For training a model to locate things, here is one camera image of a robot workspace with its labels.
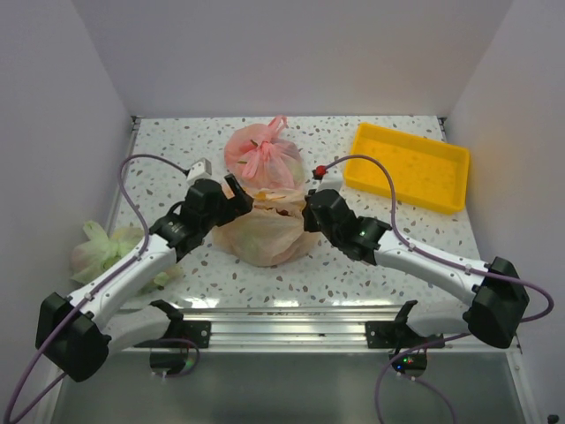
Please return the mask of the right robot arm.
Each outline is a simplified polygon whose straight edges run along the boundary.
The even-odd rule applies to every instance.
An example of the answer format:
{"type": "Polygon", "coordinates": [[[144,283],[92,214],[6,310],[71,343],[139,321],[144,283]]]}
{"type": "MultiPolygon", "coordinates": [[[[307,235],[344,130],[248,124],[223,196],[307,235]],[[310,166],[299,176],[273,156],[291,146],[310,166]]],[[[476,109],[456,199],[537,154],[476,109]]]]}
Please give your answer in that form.
{"type": "Polygon", "coordinates": [[[356,216],[333,189],[312,190],[305,200],[305,230],[323,234],[350,260],[401,271],[449,294],[436,304],[407,301],[387,333],[396,345],[459,333],[495,348],[511,345],[530,301],[511,262],[474,261],[404,238],[388,223],[356,216]]]}

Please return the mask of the orange plastic fruit bag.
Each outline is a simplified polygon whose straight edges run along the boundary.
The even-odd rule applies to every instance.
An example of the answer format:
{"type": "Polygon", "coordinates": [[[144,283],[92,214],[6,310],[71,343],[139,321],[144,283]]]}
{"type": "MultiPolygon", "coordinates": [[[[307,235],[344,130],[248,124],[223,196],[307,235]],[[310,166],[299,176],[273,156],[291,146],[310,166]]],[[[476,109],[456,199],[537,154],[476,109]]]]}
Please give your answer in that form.
{"type": "Polygon", "coordinates": [[[256,267],[298,260],[314,249],[320,234],[304,230],[305,191],[301,189],[245,190],[252,211],[212,230],[215,245],[256,267]]]}

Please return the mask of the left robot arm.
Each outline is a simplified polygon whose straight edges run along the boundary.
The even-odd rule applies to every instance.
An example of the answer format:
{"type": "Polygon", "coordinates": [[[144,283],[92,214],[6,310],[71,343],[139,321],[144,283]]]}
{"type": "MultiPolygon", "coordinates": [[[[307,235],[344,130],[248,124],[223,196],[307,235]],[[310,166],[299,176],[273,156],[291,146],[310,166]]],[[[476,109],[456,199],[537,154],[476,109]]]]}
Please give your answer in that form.
{"type": "Polygon", "coordinates": [[[118,311],[158,274],[199,247],[214,227],[252,211],[252,196],[233,175],[225,180],[230,194],[212,179],[197,179],[185,199],[159,218],[123,259],[67,297],[49,295],[40,307],[38,351],[74,382],[84,382],[110,354],[134,345],[192,345],[182,314],[164,300],[133,314],[120,316],[118,311]]]}

